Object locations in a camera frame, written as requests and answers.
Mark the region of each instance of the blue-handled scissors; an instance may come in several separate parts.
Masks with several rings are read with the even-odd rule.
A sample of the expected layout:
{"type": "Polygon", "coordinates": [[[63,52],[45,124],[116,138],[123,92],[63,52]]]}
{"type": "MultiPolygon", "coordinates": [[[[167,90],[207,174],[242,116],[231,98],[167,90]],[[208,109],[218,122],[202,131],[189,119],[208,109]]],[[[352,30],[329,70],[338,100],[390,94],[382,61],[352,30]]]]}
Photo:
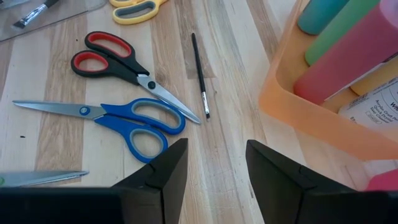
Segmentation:
{"type": "Polygon", "coordinates": [[[136,99],[131,103],[122,106],[106,104],[101,104],[101,106],[88,106],[47,101],[22,100],[14,100],[13,103],[17,106],[25,108],[93,119],[97,124],[103,125],[120,133],[126,140],[127,146],[129,147],[131,153],[139,161],[144,163],[150,162],[153,158],[164,152],[169,147],[166,137],[157,129],[164,131],[167,134],[174,135],[180,134],[185,128],[185,118],[178,109],[168,105],[167,103],[164,103],[163,101],[148,98],[136,99]],[[150,106],[172,114],[177,120],[177,125],[170,126],[156,118],[151,118],[150,116],[143,114],[137,114],[136,110],[140,106],[150,106]],[[147,125],[132,123],[126,121],[126,119],[142,122],[147,125]],[[133,141],[133,137],[137,134],[150,134],[156,137],[161,143],[161,151],[155,156],[147,156],[142,153],[136,147],[133,141]]]}

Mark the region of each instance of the wood grain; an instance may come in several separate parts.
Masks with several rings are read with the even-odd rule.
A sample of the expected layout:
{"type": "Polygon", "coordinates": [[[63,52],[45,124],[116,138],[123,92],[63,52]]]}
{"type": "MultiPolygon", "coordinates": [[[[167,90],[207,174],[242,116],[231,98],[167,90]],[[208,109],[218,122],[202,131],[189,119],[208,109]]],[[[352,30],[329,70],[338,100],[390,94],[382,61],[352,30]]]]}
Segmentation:
{"type": "MultiPolygon", "coordinates": [[[[85,102],[86,80],[72,72],[70,59],[84,48],[83,41],[77,42],[76,38],[84,35],[86,30],[85,17],[70,19],[51,30],[51,61],[44,100],[85,102]],[[68,29],[72,24],[79,26],[76,29],[68,29]]],[[[38,148],[35,167],[37,170],[80,170],[83,120],[45,113],[42,117],[38,148]]]]}
{"type": "Polygon", "coordinates": [[[0,44],[0,98],[4,90],[4,85],[6,84],[8,66],[10,64],[12,53],[12,44],[12,40],[0,44]]]}
{"type": "Polygon", "coordinates": [[[182,50],[185,59],[186,73],[189,79],[197,79],[197,67],[195,61],[195,54],[193,51],[191,34],[195,33],[197,36],[198,49],[200,61],[203,69],[203,76],[205,78],[214,78],[215,75],[209,64],[209,60],[203,45],[201,34],[199,33],[197,22],[195,20],[195,11],[191,1],[176,0],[175,12],[177,15],[178,26],[180,31],[180,39],[182,50]]]}
{"type": "MultiPolygon", "coordinates": [[[[150,21],[113,22],[105,7],[0,44],[0,170],[83,169],[62,186],[111,186],[143,164],[124,139],[90,120],[18,108],[12,100],[99,105],[153,97],[117,78],[84,79],[70,70],[85,35],[102,30],[132,44],[137,61],[203,121],[187,121],[169,144],[189,138],[188,180],[180,223],[264,223],[245,160],[256,139],[354,189],[396,161],[359,161],[262,113],[258,95],[294,0],[173,0],[150,21]],[[211,118],[203,113],[191,44],[198,36],[211,118]]],[[[147,111],[171,122],[164,112],[147,111]]],[[[145,150],[153,142],[137,140],[145,150]]]]}

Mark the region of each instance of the metal blade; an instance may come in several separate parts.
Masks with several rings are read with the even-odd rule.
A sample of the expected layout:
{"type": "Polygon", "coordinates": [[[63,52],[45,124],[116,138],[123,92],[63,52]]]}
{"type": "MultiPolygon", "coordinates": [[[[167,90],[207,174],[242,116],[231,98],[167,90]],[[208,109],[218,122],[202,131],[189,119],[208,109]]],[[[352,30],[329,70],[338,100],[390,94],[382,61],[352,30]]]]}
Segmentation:
{"type": "Polygon", "coordinates": [[[176,107],[184,116],[186,116],[191,121],[201,124],[200,119],[188,109],[181,101],[179,101],[173,94],[155,82],[151,77],[147,75],[139,74],[138,83],[144,87],[146,90],[150,91],[153,95],[157,96],[162,101],[176,107]]]}
{"type": "Polygon", "coordinates": [[[87,106],[79,104],[32,100],[14,100],[13,103],[17,106],[25,108],[46,111],[50,113],[64,114],[69,116],[77,116],[79,118],[95,119],[106,114],[106,111],[99,106],[87,106]]]}
{"type": "Polygon", "coordinates": [[[33,171],[0,173],[0,187],[22,187],[74,179],[88,174],[85,171],[33,171]]]}

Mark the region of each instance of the scissor handle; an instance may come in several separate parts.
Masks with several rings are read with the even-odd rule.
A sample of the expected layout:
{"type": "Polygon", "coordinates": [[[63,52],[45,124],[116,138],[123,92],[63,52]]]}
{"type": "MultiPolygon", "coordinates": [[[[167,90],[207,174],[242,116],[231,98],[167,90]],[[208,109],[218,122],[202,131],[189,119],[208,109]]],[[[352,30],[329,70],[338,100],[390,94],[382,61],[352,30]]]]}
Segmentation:
{"type": "Polygon", "coordinates": [[[146,123],[152,127],[160,129],[161,131],[164,131],[167,134],[180,134],[185,128],[185,118],[183,114],[181,114],[181,112],[179,112],[179,110],[176,109],[174,106],[171,106],[160,100],[139,98],[127,105],[118,106],[101,104],[101,106],[109,115],[119,116],[122,118],[146,123]],[[175,117],[175,119],[177,120],[177,125],[173,127],[159,119],[152,118],[144,114],[137,114],[136,110],[140,106],[150,106],[168,112],[175,117]]]}
{"type": "Polygon", "coordinates": [[[119,7],[113,11],[113,20],[118,24],[131,25],[152,19],[159,12],[159,7],[167,0],[145,0],[130,6],[119,7]],[[141,16],[126,18],[124,16],[151,9],[148,13],[141,16]]]}
{"type": "Polygon", "coordinates": [[[85,44],[89,49],[96,50],[102,54],[107,55],[109,58],[119,62],[125,67],[129,68],[134,73],[149,75],[149,72],[144,69],[136,60],[136,51],[131,44],[123,40],[122,38],[102,31],[94,31],[87,34],[85,38],[85,44]],[[119,45],[127,51],[127,55],[121,55],[113,49],[95,42],[96,40],[107,40],[114,44],[119,45]]]}
{"type": "Polygon", "coordinates": [[[164,152],[169,147],[166,137],[160,131],[150,126],[134,124],[132,122],[128,122],[115,116],[109,115],[104,115],[98,119],[95,119],[95,122],[121,134],[124,140],[126,140],[127,146],[132,155],[143,163],[149,163],[151,160],[153,160],[156,156],[164,152]],[[155,156],[145,155],[134,144],[134,136],[137,134],[150,134],[153,137],[157,138],[161,143],[160,152],[155,156]]]}
{"type": "Polygon", "coordinates": [[[70,66],[76,74],[83,77],[118,77],[132,84],[139,85],[137,81],[137,75],[134,72],[108,58],[105,54],[101,54],[92,50],[84,50],[75,54],[70,62],[70,66]],[[87,70],[81,68],[81,62],[89,59],[100,61],[105,67],[98,70],[87,70]]]}
{"type": "Polygon", "coordinates": [[[139,2],[142,2],[143,0],[109,0],[109,2],[112,4],[114,7],[124,7],[124,6],[132,6],[133,4],[137,4],[139,2]]]}

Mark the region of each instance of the green bottle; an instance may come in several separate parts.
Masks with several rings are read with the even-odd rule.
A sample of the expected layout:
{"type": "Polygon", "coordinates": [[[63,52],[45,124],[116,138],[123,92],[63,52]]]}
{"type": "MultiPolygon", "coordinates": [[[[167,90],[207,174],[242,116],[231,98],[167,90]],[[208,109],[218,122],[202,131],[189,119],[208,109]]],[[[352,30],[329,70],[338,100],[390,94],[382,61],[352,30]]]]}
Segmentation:
{"type": "Polygon", "coordinates": [[[307,63],[313,65],[379,2],[380,0],[349,0],[308,48],[305,53],[307,63]]]}

